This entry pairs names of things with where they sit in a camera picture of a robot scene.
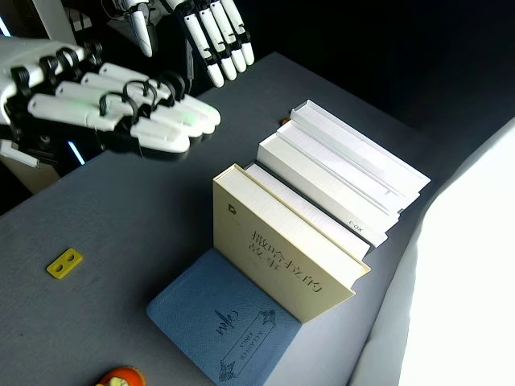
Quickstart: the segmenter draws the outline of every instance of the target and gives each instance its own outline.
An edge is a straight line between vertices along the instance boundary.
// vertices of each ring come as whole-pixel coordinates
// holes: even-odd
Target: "dark gray table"
[[[431,176],[424,138],[270,55],[202,96],[223,122],[187,159],[104,153],[0,219],[2,384],[89,386],[123,364],[140,368],[149,385],[211,384],[153,325],[146,305],[212,246],[212,177],[251,162],[307,98]],[[366,258],[373,271],[356,283],[358,295],[303,326],[268,385],[348,381],[425,200]],[[45,268],[68,247],[84,261],[57,281]]]

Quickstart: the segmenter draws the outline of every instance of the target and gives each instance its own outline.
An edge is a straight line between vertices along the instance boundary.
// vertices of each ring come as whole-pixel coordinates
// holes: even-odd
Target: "blue light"
[[[79,150],[77,150],[77,148],[75,147],[75,143],[73,142],[68,142],[68,145],[70,146],[70,149],[72,149],[73,153],[75,154],[75,156],[77,157],[77,159],[79,160],[79,163],[81,165],[84,165],[86,162],[84,162],[84,159],[82,158],[82,156],[80,155],[79,153]]]
[[[6,24],[3,22],[3,20],[2,20],[2,16],[0,16],[0,31],[2,31],[2,33],[4,34],[4,36],[7,36],[8,38],[10,38],[10,32],[9,32],[9,30],[7,29]]]

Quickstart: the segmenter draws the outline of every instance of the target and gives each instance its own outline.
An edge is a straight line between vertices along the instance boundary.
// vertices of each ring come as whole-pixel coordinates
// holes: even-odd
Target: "blue book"
[[[262,386],[301,327],[215,249],[160,293],[147,313],[219,386]]]

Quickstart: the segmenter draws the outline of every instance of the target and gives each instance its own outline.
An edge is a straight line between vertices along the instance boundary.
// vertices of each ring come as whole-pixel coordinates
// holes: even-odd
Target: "white book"
[[[277,134],[309,159],[334,174],[343,183],[350,184],[351,187],[356,188],[361,194],[367,195],[388,211],[397,213],[410,205],[410,200],[405,196],[372,179],[346,159],[304,133],[293,121],[287,122],[277,131]]]
[[[347,300],[370,268],[234,165],[213,180],[214,245],[300,322]]]
[[[259,144],[257,160],[366,240],[398,221],[398,214],[384,213],[277,134]]]
[[[289,207],[298,212],[330,240],[337,243],[349,255],[356,259],[363,260],[370,246],[346,227],[334,221],[334,219],[326,213],[304,199],[301,195],[292,191],[284,183],[276,179],[270,173],[267,173],[258,165],[253,164],[249,166],[245,172]]]
[[[351,159],[370,176],[407,197],[420,192],[430,182],[425,175],[312,101],[292,110],[291,119],[327,148]]]

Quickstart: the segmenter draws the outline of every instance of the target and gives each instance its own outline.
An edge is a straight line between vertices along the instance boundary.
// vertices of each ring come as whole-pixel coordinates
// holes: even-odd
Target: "orange object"
[[[114,368],[104,375],[97,386],[104,386],[113,378],[124,380],[129,386],[146,386],[145,377],[137,368]]]

